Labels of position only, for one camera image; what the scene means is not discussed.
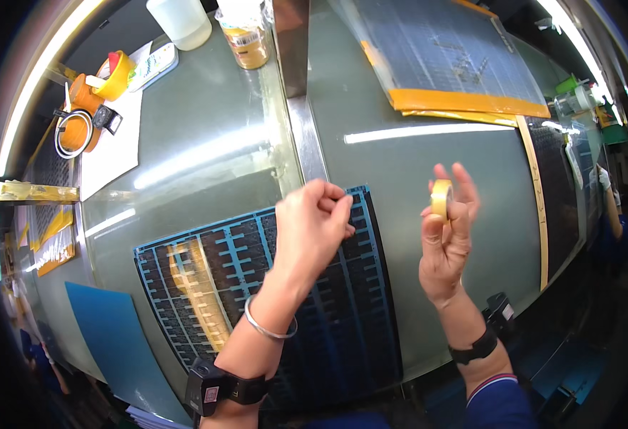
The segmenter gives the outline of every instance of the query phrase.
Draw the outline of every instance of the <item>blue uniform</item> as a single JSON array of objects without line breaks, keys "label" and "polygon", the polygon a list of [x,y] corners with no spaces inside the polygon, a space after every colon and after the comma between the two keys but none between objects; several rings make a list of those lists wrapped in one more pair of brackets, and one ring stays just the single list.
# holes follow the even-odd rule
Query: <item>blue uniform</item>
[{"label": "blue uniform", "polygon": [[27,359],[35,359],[35,365],[38,368],[40,378],[43,380],[44,386],[52,390],[54,393],[61,395],[61,385],[55,372],[52,370],[50,361],[45,356],[45,350],[40,344],[33,344],[31,336],[27,331],[20,330],[21,333],[21,349]]},{"label": "blue uniform", "polygon": [[[467,429],[537,428],[531,407],[514,374],[498,374],[481,383],[466,404]],[[304,429],[390,429],[378,413],[358,413],[314,421]]]},{"label": "blue uniform", "polygon": [[616,266],[628,261],[628,216],[620,214],[618,220],[621,223],[623,232],[617,241],[612,233],[612,226],[606,214],[600,219],[600,232],[595,244],[595,254],[602,261]]}]

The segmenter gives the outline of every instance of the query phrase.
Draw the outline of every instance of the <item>hand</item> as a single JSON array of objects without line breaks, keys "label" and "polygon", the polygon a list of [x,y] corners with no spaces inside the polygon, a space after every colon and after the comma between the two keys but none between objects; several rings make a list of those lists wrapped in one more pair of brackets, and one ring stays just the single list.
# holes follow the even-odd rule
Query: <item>hand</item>
[{"label": "hand", "polygon": [[316,179],[275,206],[274,272],[301,287],[304,299],[343,239],[354,234],[348,224],[353,197],[340,187]]},{"label": "hand", "polygon": [[436,307],[445,306],[459,291],[459,280],[471,252],[469,210],[463,202],[447,206],[451,223],[451,235],[445,240],[443,219],[429,214],[421,222],[421,247],[419,282],[426,296]]},{"label": "hand", "polygon": [[43,347],[43,351],[45,352],[45,357],[47,358],[47,361],[50,362],[50,365],[54,365],[55,361],[52,360],[52,356],[50,356],[50,352],[47,351],[47,346],[45,345],[45,342],[40,341],[40,345],[42,345]]},{"label": "hand", "polygon": [[[435,167],[433,167],[433,173],[435,173],[435,178],[451,180],[450,175],[447,174],[447,170],[445,170],[442,164],[436,164]],[[466,207],[469,209],[469,219],[473,222],[476,220],[479,208],[481,207],[481,198],[479,197],[476,185],[462,164],[454,163],[452,165],[452,173],[455,175],[455,179],[459,184],[454,189],[455,201],[466,204]],[[430,192],[433,192],[433,181],[429,181],[429,193]]]},{"label": "hand", "polygon": [[599,182],[602,184],[602,188],[606,191],[612,187],[612,182],[610,181],[610,174],[607,173],[607,170],[600,167],[599,164],[597,166],[597,178]]}]

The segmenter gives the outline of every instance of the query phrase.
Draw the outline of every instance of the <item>red sticker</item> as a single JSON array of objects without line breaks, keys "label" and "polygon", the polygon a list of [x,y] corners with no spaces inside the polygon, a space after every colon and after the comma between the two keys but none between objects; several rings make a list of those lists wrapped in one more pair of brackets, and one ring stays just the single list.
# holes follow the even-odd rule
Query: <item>red sticker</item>
[{"label": "red sticker", "polygon": [[219,397],[219,387],[208,387],[204,392],[204,403],[207,402],[216,402],[216,399]]}]

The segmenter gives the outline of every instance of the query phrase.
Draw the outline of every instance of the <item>forearm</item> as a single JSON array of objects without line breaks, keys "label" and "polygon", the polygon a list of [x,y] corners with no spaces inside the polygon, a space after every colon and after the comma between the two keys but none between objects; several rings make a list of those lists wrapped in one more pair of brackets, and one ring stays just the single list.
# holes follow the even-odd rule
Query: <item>forearm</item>
[{"label": "forearm", "polygon": [[[292,279],[270,271],[259,293],[250,303],[250,314],[266,330],[285,334],[301,304],[302,296],[293,287]],[[280,362],[283,340],[267,338],[242,317],[214,365],[240,378],[250,379],[265,375],[274,377]],[[203,417],[202,429],[256,428],[259,404],[243,406],[233,401],[222,401],[211,417]]]},{"label": "forearm", "polygon": [[[437,303],[436,309],[448,344],[456,350],[468,350],[485,332],[483,315],[466,294],[461,284],[456,294],[443,303]],[[470,395],[481,382],[499,373],[511,373],[512,364],[502,343],[483,359],[475,359],[468,365],[457,364],[464,378],[467,395]]]},{"label": "forearm", "polygon": [[69,393],[71,393],[69,391],[69,386],[66,385],[66,381],[64,381],[64,377],[61,376],[61,371],[59,370],[59,368],[57,368],[57,365],[52,363],[52,361],[50,362],[50,365],[52,366],[52,371],[54,371],[55,376],[57,377],[57,381],[59,382],[59,387],[61,388],[61,392],[65,395],[68,395]]},{"label": "forearm", "polygon": [[617,205],[614,203],[614,194],[612,188],[605,191],[605,206],[607,207],[607,217],[610,220],[610,226],[612,227],[612,235],[617,240],[621,238],[623,233],[623,227],[618,219]]}]

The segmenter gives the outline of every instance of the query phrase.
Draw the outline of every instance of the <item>smartwatch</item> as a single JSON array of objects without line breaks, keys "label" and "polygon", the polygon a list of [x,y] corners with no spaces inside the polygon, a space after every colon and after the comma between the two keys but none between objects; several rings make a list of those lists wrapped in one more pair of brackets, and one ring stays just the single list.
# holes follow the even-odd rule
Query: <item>smartwatch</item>
[{"label": "smartwatch", "polygon": [[476,340],[472,344],[472,348],[469,350],[455,350],[448,345],[450,355],[456,363],[467,365],[469,361],[473,359],[482,359],[490,356],[493,350],[497,347],[497,335],[490,328],[489,325],[485,326],[485,333],[480,339]]},{"label": "smartwatch", "polygon": [[188,372],[185,404],[200,416],[211,416],[219,401],[231,399],[242,405],[256,404],[269,392],[274,379],[237,377],[198,357]]}]

